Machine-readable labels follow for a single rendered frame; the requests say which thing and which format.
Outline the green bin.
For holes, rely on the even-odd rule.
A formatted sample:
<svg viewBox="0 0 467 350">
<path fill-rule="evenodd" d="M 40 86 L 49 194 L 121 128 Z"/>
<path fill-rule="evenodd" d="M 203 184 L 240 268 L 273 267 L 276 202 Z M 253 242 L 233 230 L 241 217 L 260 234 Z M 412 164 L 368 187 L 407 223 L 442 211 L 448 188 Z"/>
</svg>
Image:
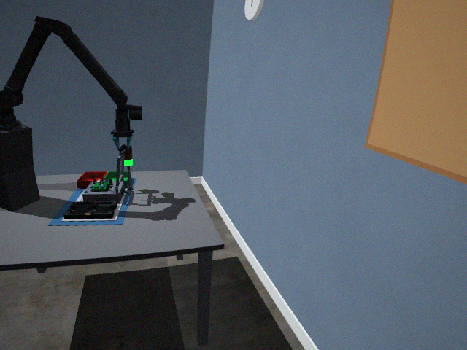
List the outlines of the green bin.
<svg viewBox="0 0 467 350">
<path fill-rule="evenodd" d="M 108 171 L 107 175 L 104 177 L 103 180 L 112 180 L 112 181 L 116 181 L 116 176 L 117 176 L 117 172 L 116 171 Z M 128 187 L 128 172 L 127 171 L 124 171 L 123 172 L 123 178 L 124 178 L 124 181 L 125 181 L 125 188 Z"/>
</svg>

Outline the red bin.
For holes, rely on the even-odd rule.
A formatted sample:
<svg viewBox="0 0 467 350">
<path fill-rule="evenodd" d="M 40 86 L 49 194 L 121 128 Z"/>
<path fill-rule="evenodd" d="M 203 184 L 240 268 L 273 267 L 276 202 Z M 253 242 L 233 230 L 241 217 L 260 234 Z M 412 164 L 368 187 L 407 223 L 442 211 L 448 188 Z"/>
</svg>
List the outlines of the red bin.
<svg viewBox="0 0 467 350">
<path fill-rule="evenodd" d="M 94 172 L 85 172 L 78 180 L 77 180 L 77 187 L 78 188 L 87 188 L 89 184 L 93 181 L 92 179 L 89 179 L 94 175 L 94 179 L 98 180 L 101 178 L 104 179 L 106 176 L 107 171 L 94 171 Z"/>
</svg>

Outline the green circuit board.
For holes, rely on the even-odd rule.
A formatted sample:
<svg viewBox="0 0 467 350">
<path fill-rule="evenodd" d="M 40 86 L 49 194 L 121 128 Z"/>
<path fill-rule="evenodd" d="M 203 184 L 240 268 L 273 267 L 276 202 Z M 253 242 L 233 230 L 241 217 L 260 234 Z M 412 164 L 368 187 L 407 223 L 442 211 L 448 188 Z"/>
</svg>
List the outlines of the green circuit board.
<svg viewBox="0 0 467 350">
<path fill-rule="evenodd" d="M 94 184 L 92 190 L 106 189 L 106 188 L 107 188 L 107 184 L 109 184 L 109 181 L 107 181 L 107 180 L 104 180 L 104 181 L 98 180 L 98 181 Z"/>
</svg>

